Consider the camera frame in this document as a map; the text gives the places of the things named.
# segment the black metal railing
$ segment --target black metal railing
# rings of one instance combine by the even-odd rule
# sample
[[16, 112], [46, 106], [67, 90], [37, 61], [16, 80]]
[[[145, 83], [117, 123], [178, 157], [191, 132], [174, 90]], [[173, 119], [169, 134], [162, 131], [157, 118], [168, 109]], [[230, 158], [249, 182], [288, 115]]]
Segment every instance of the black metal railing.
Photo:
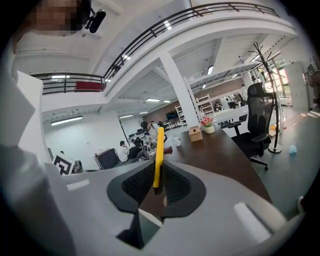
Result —
[[85, 73], [40, 73], [31, 76], [43, 81], [43, 93], [78, 93], [102, 92], [105, 89], [105, 80], [101, 75]]
[[220, 3], [208, 3], [203, 5], [194, 6], [182, 11], [179, 11], [171, 16], [168, 16], [156, 24], [149, 27], [143, 33], [141, 33], [136, 39], [134, 39], [114, 60], [111, 66], [104, 74], [106, 83], [113, 78], [116, 73], [123, 67], [126, 61], [128, 61], [132, 55], [145, 45], [150, 40], [156, 38], [159, 34], [168, 30], [168, 26], [173, 27], [181, 23], [187, 22], [191, 18], [203, 17], [205, 15], [212, 15], [217, 12], [240, 12], [240, 11], [254, 11], [262, 14], [269, 14], [278, 16], [274, 9], [246, 2], [220, 2]]

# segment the white mug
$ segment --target white mug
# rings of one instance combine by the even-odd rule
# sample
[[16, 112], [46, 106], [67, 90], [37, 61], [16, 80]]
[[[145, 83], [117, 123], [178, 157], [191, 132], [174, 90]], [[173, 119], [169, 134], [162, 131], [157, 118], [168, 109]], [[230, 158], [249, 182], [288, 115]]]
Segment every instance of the white mug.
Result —
[[181, 146], [181, 142], [180, 142], [180, 138], [179, 137], [173, 138], [173, 142], [177, 147]]

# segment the window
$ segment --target window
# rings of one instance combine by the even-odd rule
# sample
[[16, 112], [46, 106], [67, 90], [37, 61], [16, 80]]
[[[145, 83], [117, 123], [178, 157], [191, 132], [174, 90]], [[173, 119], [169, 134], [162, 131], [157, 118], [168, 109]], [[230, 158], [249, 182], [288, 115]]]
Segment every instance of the window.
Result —
[[[281, 54], [278, 54], [277, 56], [269, 60], [268, 65], [269, 65], [269, 70], [271, 72], [271, 76], [273, 79], [273, 83], [275, 86], [277, 86], [279, 96], [281, 98], [291, 97], [290, 87], [287, 79], [287, 73], [285, 70], [286, 60], [282, 58]], [[261, 66], [259, 68], [259, 72], [264, 76], [265, 90], [268, 93], [272, 93], [273, 89], [272, 89], [272, 85], [271, 85], [267, 70], [264, 67], [262, 68]]]

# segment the box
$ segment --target box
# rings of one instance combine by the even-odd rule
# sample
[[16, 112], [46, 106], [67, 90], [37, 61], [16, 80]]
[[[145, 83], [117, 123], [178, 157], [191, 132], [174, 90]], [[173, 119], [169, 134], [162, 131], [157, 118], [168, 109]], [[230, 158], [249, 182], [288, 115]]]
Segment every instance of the box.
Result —
[[202, 133], [198, 126], [193, 126], [189, 128], [189, 136], [191, 142], [202, 140]]

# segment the blue object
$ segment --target blue object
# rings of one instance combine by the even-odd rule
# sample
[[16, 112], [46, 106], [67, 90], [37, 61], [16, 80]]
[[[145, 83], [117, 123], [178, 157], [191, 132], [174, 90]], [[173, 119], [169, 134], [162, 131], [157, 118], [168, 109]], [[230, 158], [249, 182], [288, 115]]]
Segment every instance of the blue object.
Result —
[[297, 153], [297, 147], [295, 145], [291, 145], [289, 148], [290, 155]]

